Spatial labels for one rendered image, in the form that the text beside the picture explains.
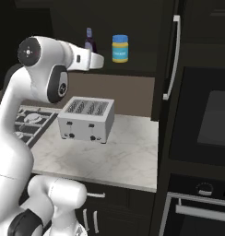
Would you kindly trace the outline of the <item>silver four-slot toaster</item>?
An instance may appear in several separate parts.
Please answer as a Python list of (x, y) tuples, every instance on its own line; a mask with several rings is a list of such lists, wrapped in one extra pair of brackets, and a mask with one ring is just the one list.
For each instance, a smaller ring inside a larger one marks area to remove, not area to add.
[(63, 139), (105, 144), (114, 122), (114, 100), (73, 97), (57, 116)]

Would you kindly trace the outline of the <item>black gas hob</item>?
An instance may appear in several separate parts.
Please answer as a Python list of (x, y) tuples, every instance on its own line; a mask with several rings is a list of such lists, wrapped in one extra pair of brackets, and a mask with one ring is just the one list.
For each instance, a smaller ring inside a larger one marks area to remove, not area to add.
[(56, 112), (20, 109), (15, 121), (15, 133), (29, 148), (32, 148), (56, 119)]

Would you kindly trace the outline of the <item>dark base cupboard door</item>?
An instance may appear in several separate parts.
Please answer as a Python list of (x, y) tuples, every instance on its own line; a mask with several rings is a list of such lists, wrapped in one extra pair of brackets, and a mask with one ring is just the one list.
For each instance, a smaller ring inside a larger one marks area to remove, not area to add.
[[(99, 233), (95, 233), (93, 212), (98, 211)], [(91, 236), (149, 236), (150, 217), (92, 204), (90, 206)]]
[(76, 210), (78, 222), (83, 226), (87, 236), (90, 236), (89, 219), (88, 219), (88, 205), (84, 204)]

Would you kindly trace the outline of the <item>dark drawer front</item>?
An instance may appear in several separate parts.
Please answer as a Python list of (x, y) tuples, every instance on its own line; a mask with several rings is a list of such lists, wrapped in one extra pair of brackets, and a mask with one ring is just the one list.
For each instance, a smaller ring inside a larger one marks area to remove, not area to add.
[(83, 184), (87, 187), (89, 194), (105, 194), (104, 197), (88, 197), (90, 202), (95, 202), (101, 205), (112, 205), (127, 208), (146, 207), (149, 206), (154, 200), (154, 194), (151, 192), (98, 183), (83, 182)]

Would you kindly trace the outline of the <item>purple condiment bottle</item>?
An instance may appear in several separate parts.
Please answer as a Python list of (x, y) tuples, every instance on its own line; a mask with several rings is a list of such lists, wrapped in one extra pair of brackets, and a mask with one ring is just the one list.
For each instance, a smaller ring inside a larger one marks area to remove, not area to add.
[(87, 38), (85, 39), (85, 48), (90, 49), (92, 52), (97, 52), (96, 42), (93, 40), (92, 29), (87, 28)]

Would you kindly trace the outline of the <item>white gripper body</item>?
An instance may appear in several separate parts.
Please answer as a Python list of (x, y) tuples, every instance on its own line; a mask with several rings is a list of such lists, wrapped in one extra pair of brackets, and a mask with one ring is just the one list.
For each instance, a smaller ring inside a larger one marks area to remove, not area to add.
[(104, 65), (104, 57), (97, 53), (92, 53), (90, 57), (90, 69), (101, 69)]

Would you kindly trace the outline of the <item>open dark cabinet door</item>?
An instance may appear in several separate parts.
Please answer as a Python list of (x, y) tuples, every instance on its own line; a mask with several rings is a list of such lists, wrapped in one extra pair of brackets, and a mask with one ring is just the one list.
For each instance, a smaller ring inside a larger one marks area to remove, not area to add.
[(186, 0), (163, 0), (151, 120), (158, 121), (172, 96), (182, 40)]

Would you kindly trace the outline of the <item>yellow jar with blue lid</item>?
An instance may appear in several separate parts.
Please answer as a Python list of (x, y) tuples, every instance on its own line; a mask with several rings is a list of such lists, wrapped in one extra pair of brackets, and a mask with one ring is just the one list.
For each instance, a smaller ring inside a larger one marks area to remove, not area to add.
[(128, 61), (128, 37), (126, 35), (112, 36), (112, 60), (115, 63)]

